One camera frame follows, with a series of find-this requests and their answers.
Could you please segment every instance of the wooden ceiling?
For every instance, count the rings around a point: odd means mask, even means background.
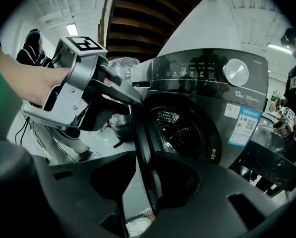
[[[157,56],[185,17],[202,0],[114,0],[106,39],[109,60]]]

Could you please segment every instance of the black cap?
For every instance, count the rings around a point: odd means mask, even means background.
[[[290,46],[294,44],[294,39],[296,38],[296,30],[293,28],[288,28],[284,36],[280,39],[283,46]]]

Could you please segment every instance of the white ceiling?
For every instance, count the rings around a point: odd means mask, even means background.
[[[271,0],[216,0],[222,13],[232,22],[243,51],[265,57],[269,76],[286,82],[296,64],[293,56],[268,48],[269,43],[281,46],[280,38],[291,27],[280,9]]]
[[[111,1],[108,0],[105,13],[105,27],[109,19]],[[27,0],[28,13],[39,29],[54,45],[60,36],[68,35],[66,25],[76,23],[80,35],[97,40],[104,0]]]
[[[107,26],[111,1],[105,14]],[[272,71],[269,76],[282,82],[296,60],[286,53],[267,47],[280,45],[280,38],[290,23],[271,0],[216,0],[224,20],[233,28],[230,34],[239,40],[240,49],[264,56]],[[97,39],[104,0],[28,0],[27,17],[38,22],[49,41],[57,44],[67,35],[66,24],[75,22],[78,33]]]

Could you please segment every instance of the energy label sticker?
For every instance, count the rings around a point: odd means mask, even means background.
[[[235,129],[228,141],[231,145],[245,146],[256,129],[260,119],[260,112],[241,108]]]

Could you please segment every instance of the qr code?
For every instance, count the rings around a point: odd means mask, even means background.
[[[229,111],[233,111],[233,106],[230,105],[230,104],[227,104],[227,110],[229,110]]]
[[[253,130],[254,126],[255,126],[255,121],[248,119],[246,129]]]

